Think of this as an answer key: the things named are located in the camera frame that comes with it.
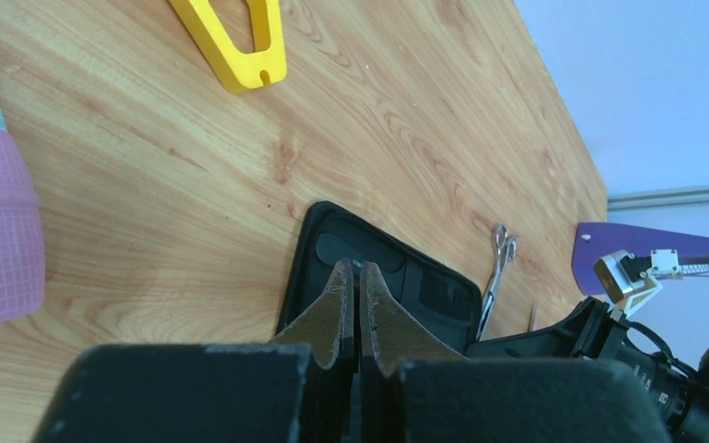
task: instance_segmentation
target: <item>scissor handle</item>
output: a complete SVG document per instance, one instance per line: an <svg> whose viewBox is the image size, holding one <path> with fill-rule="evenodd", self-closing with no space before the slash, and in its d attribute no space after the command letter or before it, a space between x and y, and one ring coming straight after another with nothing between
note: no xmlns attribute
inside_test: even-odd
<svg viewBox="0 0 709 443"><path fill-rule="evenodd" d="M518 236L510 235L509 237L507 237L504 248L506 248L506 251L502 249L501 253L506 256L504 260L509 263L515 259L515 256L518 253Z"/></svg>
<svg viewBox="0 0 709 443"><path fill-rule="evenodd" d="M501 250L507 244L509 234L510 232L507 231L506 224L497 224L496 227L493 228L493 246L497 250Z"/></svg>

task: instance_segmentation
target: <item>wood grain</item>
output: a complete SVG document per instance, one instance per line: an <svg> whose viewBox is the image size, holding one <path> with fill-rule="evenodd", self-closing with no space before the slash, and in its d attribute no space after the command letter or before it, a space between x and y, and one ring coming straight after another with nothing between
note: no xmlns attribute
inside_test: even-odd
<svg viewBox="0 0 709 443"><path fill-rule="evenodd" d="M214 4L244 39L232 1ZM282 0L282 18L288 78L233 96L163 1L0 0L0 102L48 265L43 308L0 325L0 442L30 439L93 345L267 340L320 199L481 286L507 223L488 337L580 299L572 237L606 190L511 2Z"/></svg>

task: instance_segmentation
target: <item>purple board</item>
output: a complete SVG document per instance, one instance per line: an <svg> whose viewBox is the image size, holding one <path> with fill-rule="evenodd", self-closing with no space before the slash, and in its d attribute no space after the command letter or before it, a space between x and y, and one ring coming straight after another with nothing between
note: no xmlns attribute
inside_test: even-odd
<svg viewBox="0 0 709 443"><path fill-rule="evenodd" d="M584 240L584 235L591 235ZM572 274L585 295L605 293L594 274L596 261L620 249L650 256L652 249L677 249L680 256L709 256L709 237L641 228L628 224L587 222L577 225Z"/></svg>

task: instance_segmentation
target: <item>black pouch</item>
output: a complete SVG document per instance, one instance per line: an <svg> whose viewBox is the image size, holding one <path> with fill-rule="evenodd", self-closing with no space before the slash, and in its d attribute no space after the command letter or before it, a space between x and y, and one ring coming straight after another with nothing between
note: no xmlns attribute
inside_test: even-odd
<svg viewBox="0 0 709 443"><path fill-rule="evenodd" d="M363 262L374 262L392 296L439 340L459 353L475 340L482 309L476 284L329 201L306 213L277 332L319 297L343 258L352 260L355 294Z"/></svg>

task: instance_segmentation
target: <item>wall trim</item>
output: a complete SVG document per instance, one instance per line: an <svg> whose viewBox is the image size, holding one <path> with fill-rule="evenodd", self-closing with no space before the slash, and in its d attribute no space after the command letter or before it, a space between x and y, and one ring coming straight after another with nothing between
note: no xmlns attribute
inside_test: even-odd
<svg viewBox="0 0 709 443"><path fill-rule="evenodd" d="M709 203L709 186L695 186L611 196L607 199L607 210L637 210L705 203Z"/></svg>

